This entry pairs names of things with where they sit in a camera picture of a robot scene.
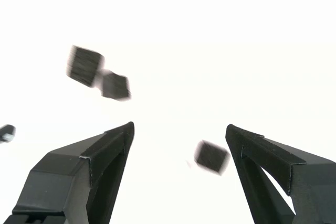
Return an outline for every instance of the small black object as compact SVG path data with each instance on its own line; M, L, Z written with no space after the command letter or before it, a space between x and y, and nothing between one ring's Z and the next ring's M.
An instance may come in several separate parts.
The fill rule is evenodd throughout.
M129 122L49 152L5 224L108 224L133 137Z
M116 73L109 72L103 76L102 96L115 100L129 98L128 79Z
M103 56L97 52L74 47L69 66L69 77L88 87L92 87L102 58Z
M10 142L13 140L14 136L15 136L15 127L12 125L5 125L0 129L0 141L3 142Z
M224 148L202 141L195 161L201 166L220 173L228 157L228 152Z
M255 224L336 223L336 163L232 124L226 141ZM291 197L296 215L261 168Z

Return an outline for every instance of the motion-blurred object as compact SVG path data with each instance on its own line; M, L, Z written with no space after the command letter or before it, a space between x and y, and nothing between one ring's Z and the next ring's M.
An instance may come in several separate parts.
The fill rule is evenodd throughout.
M102 78L101 94L103 97L115 100L129 98L130 92L127 77L119 76L109 71L109 73L105 74Z
M195 155L197 164L220 175L224 172L229 158L228 151L207 141L200 142Z
M226 141L255 224L336 223L336 163L232 124ZM296 215L262 168L291 197Z
M49 152L5 224L108 224L133 137L129 122Z
M5 125L2 128L0 128L0 141L9 143L13 140L15 136L15 127L12 125Z
M97 52L74 47L69 62L68 75L70 78L92 87L102 60L103 56Z

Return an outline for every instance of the blurry cube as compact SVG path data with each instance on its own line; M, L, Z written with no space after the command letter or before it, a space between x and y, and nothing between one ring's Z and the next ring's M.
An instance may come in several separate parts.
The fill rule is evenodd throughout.
M206 141L202 141L199 147L199 153L195 157L195 161L201 166L220 173L229 158L228 151Z
M88 49L75 47L69 66L69 77L88 87L92 87L101 60L101 54Z
M128 79L110 72L103 76L102 96L115 100L129 98Z

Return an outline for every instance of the black cube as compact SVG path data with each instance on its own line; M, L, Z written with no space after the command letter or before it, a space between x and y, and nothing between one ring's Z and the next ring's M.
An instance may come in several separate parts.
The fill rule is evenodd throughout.
M75 47L69 65L69 77L88 87L92 87L101 60L102 55L98 52Z
M199 145L198 155L195 156L195 161L201 166L221 173L228 158L229 153L224 148L202 141Z
M115 100L129 98L130 92L128 90L127 77L113 72L105 74L102 81L101 95Z

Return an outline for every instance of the white backdrop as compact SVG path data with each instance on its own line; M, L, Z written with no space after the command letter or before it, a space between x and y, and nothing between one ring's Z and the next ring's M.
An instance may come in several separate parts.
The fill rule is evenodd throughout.
M227 148L230 123L336 160L335 45L77 45L128 76L132 100L67 77L71 44L3 50L0 125L17 134L0 145L0 222L48 151L128 121L135 138L111 223L253 223L232 160L222 177L186 162L202 139Z
M128 121L111 223L252 223L232 160L218 177L186 159L202 139L227 147L233 123L336 160L334 3L0 0L0 125L17 127L0 145L0 223L47 152ZM128 76L132 100L68 78L73 44Z

